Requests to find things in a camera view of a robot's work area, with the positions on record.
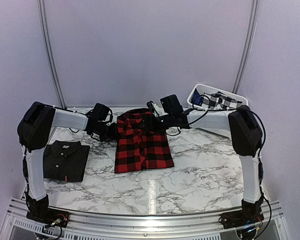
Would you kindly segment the red black plaid shirt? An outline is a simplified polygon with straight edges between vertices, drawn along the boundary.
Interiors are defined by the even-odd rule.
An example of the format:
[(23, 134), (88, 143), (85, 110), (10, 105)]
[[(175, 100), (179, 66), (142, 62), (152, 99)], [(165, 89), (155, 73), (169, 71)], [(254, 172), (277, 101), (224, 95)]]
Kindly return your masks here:
[(175, 166), (166, 132), (145, 131), (142, 127), (144, 118), (151, 116), (149, 109), (137, 108), (117, 117), (116, 174)]

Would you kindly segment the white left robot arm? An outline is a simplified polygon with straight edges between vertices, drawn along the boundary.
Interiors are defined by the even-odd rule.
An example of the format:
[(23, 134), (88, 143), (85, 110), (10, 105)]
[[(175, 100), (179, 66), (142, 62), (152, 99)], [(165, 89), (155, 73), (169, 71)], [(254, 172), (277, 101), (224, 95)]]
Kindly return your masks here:
[(116, 136), (113, 111), (101, 103), (87, 113), (34, 102), (17, 127), (19, 143), (24, 148), (23, 175), (27, 182), (28, 211), (43, 223), (53, 219), (49, 198), (44, 185), (43, 156), (54, 127), (74, 129), (97, 135), (99, 141), (111, 141)]

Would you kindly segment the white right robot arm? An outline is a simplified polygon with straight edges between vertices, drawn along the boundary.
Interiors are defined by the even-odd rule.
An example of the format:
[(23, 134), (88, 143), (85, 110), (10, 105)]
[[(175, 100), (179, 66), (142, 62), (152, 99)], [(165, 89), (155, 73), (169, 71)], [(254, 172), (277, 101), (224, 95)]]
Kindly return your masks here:
[(153, 102), (147, 103), (150, 115), (142, 120), (141, 127), (149, 132), (165, 131), (169, 128), (180, 129), (217, 129), (230, 133), (232, 147), (239, 156), (243, 171), (242, 209), (237, 219), (248, 224), (260, 210), (263, 202), (261, 182), (263, 171), (260, 164), (260, 153), (265, 143), (265, 129), (259, 116), (247, 105), (227, 109), (183, 110), (178, 106), (158, 115)]

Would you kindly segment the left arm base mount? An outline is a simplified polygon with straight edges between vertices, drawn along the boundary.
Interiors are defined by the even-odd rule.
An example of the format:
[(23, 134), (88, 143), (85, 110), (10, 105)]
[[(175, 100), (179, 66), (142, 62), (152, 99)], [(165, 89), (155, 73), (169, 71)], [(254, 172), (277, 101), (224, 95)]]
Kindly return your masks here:
[(43, 224), (40, 230), (35, 230), (35, 236), (39, 240), (60, 240), (64, 234), (64, 229), (68, 225), (70, 213), (64, 210), (48, 208), (46, 212), (39, 215), (31, 212), (26, 214), (26, 218)]

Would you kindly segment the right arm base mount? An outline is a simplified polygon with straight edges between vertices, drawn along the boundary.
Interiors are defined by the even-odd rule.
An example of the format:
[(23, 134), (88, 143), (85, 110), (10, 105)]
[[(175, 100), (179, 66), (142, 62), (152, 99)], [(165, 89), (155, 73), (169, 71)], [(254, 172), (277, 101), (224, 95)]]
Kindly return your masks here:
[(218, 222), (224, 229), (235, 228), (236, 236), (240, 240), (254, 240), (264, 224), (263, 220), (262, 211), (253, 215), (249, 211), (236, 210), (222, 213)]

